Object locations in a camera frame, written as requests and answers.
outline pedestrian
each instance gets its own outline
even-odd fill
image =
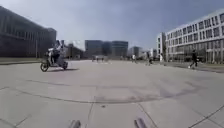
[[[149,55],[149,52],[146,52],[146,65],[150,65],[150,55]]]
[[[193,52],[192,52],[192,63],[191,63],[191,65],[188,67],[188,68],[191,68],[193,65],[195,65],[195,67],[197,67],[198,66],[198,63],[197,63],[197,53],[196,53],[196,51],[195,50],[193,50]]]
[[[132,62],[137,63],[135,54],[132,55]]]

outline lamp post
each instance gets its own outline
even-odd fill
[[[35,42],[35,44],[36,44],[36,58],[38,57],[38,44],[37,44],[38,42],[37,42],[37,40],[36,40],[36,42]]]

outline rider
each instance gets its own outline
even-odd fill
[[[51,63],[54,64],[57,62],[60,53],[62,52],[63,46],[60,44],[59,46],[55,48],[48,49],[49,51],[49,57],[51,58]]]

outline paved plaza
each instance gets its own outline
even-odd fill
[[[131,62],[0,66],[0,128],[224,128],[224,74]]]

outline building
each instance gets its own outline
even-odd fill
[[[163,61],[165,59],[166,56],[166,35],[165,33],[160,33],[157,38],[156,38],[156,42],[157,42],[157,56],[159,58],[160,61]]]
[[[153,60],[156,59],[156,58],[158,57],[158,55],[157,55],[157,49],[151,48],[151,49],[149,50],[149,54],[150,54],[150,56],[153,58]]]
[[[224,61],[224,9],[166,33],[167,60],[189,61],[192,50],[206,62]]]
[[[102,55],[101,40],[85,40],[86,57],[91,58],[93,55]]]
[[[76,46],[73,43],[70,43],[66,46],[66,58],[70,59],[83,59],[84,51]]]
[[[118,58],[121,56],[127,56],[128,42],[126,41],[112,41],[111,42],[111,52],[113,58]]]
[[[40,57],[56,42],[57,32],[0,6],[0,56]]]
[[[140,57],[142,52],[141,47],[133,46],[128,50],[128,56],[135,55],[136,57]]]
[[[102,44],[102,54],[105,56],[110,56],[112,54],[111,51],[111,42],[110,41],[104,41]]]

